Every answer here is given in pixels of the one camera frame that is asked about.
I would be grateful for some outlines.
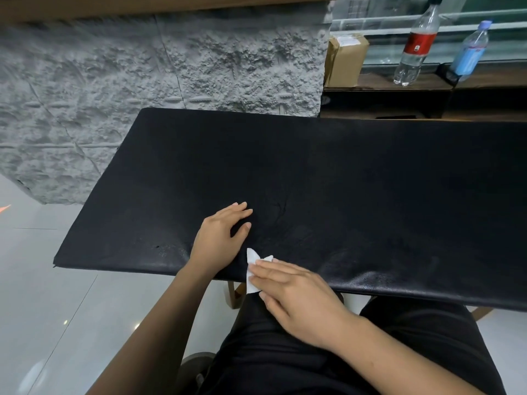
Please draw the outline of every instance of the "red label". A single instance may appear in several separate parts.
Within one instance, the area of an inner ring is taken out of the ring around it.
[[[430,51],[431,44],[434,42],[437,33],[431,35],[422,35],[419,33],[410,33],[408,41],[404,47],[404,52],[413,55],[426,55]]]

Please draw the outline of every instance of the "hand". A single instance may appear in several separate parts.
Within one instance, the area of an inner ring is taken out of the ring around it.
[[[249,270],[267,310],[289,334],[310,345],[335,352],[339,338],[349,335],[349,324],[360,319],[322,277],[303,267],[274,259],[258,260]]]
[[[235,202],[213,216],[205,218],[194,240],[188,265],[204,267],[208,273],[216,275],[231,263],[251,228],[249,222],[244,223],[234,237],[230,236],[231,228],[240,219],[253,213],[252,209],[246,207],[247,202],[242,202],[240,205]]]

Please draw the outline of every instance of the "white tissue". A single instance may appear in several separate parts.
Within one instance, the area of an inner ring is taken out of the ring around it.
[[[256,263],[257,259],[263,259],[264,261],[272,262],[273,256],[270,255],[267,258],[260,258],[260,256],[258,256],[258,254],[256,253],[254,249],[247,248],[247,294],[252,294],[253,292],[260,291],[249,282],[249,277],[253,275],[251,272],[249,272],[249,264]]]

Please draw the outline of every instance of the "white tiled floor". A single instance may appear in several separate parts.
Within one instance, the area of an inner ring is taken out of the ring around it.
[[[80,205],[40,205],[0,175],[0,394],[82,395],[172,280],[53,268]],[[237,311],[212,282],[185,354],[216,352]],[[359,312],[369,297],[345,295]],[[494,311],[480,328],[509,395],[524,393],[527,314]]]

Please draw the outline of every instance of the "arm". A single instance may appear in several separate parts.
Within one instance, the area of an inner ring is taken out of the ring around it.
[[[349,312],[326,282],[275,260],[249,265],[251,282],[280,325],[294,337],[345,360],[383,395],[483,395],[443,367]]]
[[[188,263],[86,395],[173,393],[172,386],[201,298],[210,281],[236,256],[250,223],[230,230],[253,210],[237,203],[203,221]]]

